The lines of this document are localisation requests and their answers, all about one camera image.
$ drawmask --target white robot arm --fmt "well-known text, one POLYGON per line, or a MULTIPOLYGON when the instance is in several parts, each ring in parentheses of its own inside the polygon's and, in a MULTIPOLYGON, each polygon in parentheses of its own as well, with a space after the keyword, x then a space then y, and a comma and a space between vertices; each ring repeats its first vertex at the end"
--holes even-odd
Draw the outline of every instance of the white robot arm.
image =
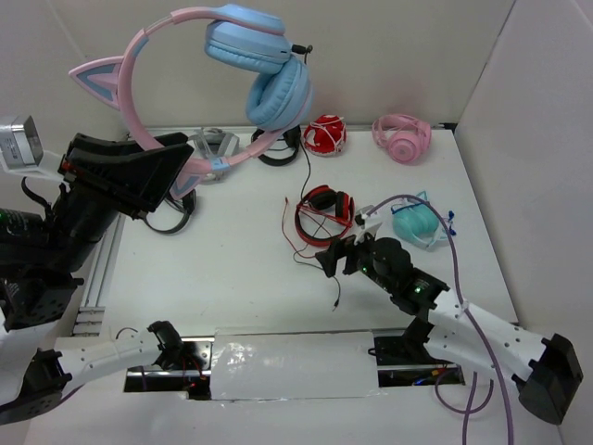
POLYGON ((346 258, 344 274, 364 273, 416 317, 403 336, 409 355, 454 362, 466 375, 476 372, 492 380, 498 377, 494 356, 505 386, 513 388, 524 408, 559 425, 583 380, 571 342, 557 334, 543 338, 459 299, 445 283, 415 268, 396 239, 375 239, 376 221, 364 225, 359 234, 336 239, 315 255, 325 274, 334 276, 337 261, 346 258))

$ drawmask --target pink cat ear headphones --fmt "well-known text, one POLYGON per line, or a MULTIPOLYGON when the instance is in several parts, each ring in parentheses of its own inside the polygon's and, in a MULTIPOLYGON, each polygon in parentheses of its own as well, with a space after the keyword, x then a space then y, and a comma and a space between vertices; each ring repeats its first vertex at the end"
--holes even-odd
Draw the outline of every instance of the pink cat ear headphones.
POLYGON ((311 47, 289 42, 279 18, 238 5, 195 6, 173 11, 140 30, 123 56, 86 63, 71 70, 69 75, 92 96, 118 109, 131 136, 144 150, 162 148, 136 112, 132 99, 133 68, 152 34, 169 25, 195 19, 214 20, 206 30, 206 54, 227 65, 259 73, 247 98, 246 115, 265 133, 245 151, 229 158, 190 158, 170 190, 174 199, 191 192, 205 174, 223 172, 261 155, 286 130, 299 125, 309 113, 313 99, 309 68, 292 55, 306 55, 311 47))
POLYGON ((405 114, 388 114, 372 123, 374 143, 387 150, 395 162, 408 164, 428 150, 430 124, 405 114))

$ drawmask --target red and white headphones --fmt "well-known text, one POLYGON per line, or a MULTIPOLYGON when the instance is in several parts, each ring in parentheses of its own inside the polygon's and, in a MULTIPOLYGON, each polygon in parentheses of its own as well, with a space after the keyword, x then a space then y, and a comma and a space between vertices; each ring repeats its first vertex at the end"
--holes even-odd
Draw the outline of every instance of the red and white headphones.
POLYGON ((347 138, 344 118, 324 114, 309 124, 303 137, 305 148, 314 155, 337 155, 347 138))

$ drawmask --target teal headphones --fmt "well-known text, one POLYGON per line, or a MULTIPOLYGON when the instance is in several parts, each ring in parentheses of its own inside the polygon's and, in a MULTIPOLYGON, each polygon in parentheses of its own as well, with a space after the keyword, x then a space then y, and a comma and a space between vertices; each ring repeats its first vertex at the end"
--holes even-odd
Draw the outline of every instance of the teal headphones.
MULTIPOLYGON (((428 201, 425 191, 416 196, 428 201)), ((436 216, 424 204, 406 201, 403 207, 394 207, 391 208, 393 230, 399 238, 423 249, 447 240, 445 229, 441 228, 436 216)))

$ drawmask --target white table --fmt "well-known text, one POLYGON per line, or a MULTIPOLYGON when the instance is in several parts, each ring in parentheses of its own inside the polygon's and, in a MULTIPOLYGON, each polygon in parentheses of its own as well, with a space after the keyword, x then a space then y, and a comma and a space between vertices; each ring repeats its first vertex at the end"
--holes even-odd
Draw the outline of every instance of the white table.
MULTIPOLYGON (((242 144, 250 133, 241 133, 242 144)), ((396 193, 427 190, 441 211, 455 210, 455 240, 464 296, 488 311, 516 322, 494 250, 450 131, 435 130, 426 156, 416 166, 395 163, 372 142, 370 132, 350 132, 337 158, 311 156, 307 189, 328 184, 355 198, 357 206, 378 203, 396 193)), ((198 209, 180 235, 151 232, 126 220, 108 291, 102 333, 123 326, 169 320, 182 336, 218 331, 242 333, 311 332, 406 327, 410 317, 361 274, 334 280, 292 261, 281 230, 284 197, 290 200, 286 232, 298 246, 293 210, 307 174, 303 154, 274 168, 254 159, 224 183, 197 188, 198 209)), ((179 218, 168 206, 152 217, 155 225, 179 218)), ((389 208, 383 209, 379 236, 394 236, 389 208)), ((453 284, 446 245, 424 252, 405 245, 417 267, 453 284)))
MULTIPOLYGON (((392 162, 366 132, 349 134, 342 157, 313 158, 312 164, 309 188, 329 184, 352 194, 360 205, 427 189, 440 210, 454 209, 465 296, 516 321, 449 131, 434 132, 428 156, 414 167, 392 162)), ((211 335, 219 328, 261 333, 405 327, 410 318, 365 277, 358 274, 341 280, 342 301, 332 311, 334 282, 292 262, 280 218, 284 196, 294 205, 306 172, 302 154, 294 165, 284 168, 247 162, 227 183, 199 188, 198 214, 183 235, 156 235, 141 222, 127 221, 102 335, 157 319, 172 321, 183 336, 211 335)), ((170 223, 165 220, 174 216, 156 215, 155 223, 170 223)), ((297 241, 291 223, 287 229, 297 241)), ((379 235, 391 233, 390 224, 385 224, 379 235)), ((418 267, 452 283, 448 248, 433 253, 409 250, 418 267)), ((83 347, 97 340, 63 338, 57 349, 60 344, 83 347)), ((369 360, 363 355, 361 360, 369 360)), ((327 366, 330 370, 334 363, 327 366)), ((342 370, 343 365, 334 369, 336 377, 344 374, 342 370)), ((289 366, 284 372, 283 378, 290 378, 303 370, 289 366)), ((224 402, 184 400, 177 393, 124 394, 124 378, 121 372, 92 382, 68 403, 34 419, 27 445, 461 443, 461 417, 438 403, 432 387, 377 389, 369 397, 224 402)), ((458 406, 469 392, 463 386, 443 390, 458 406)), ((485 390, 479 391, 476 399, 482 400, 485 390)), ((516 443, 561 445, 558 428, 537 420, 516 399, 512 407, 516 443)), ((498 445, 504 443, 505 434, 496 390, 490 405, 470 422, 470 443, 498 445)))

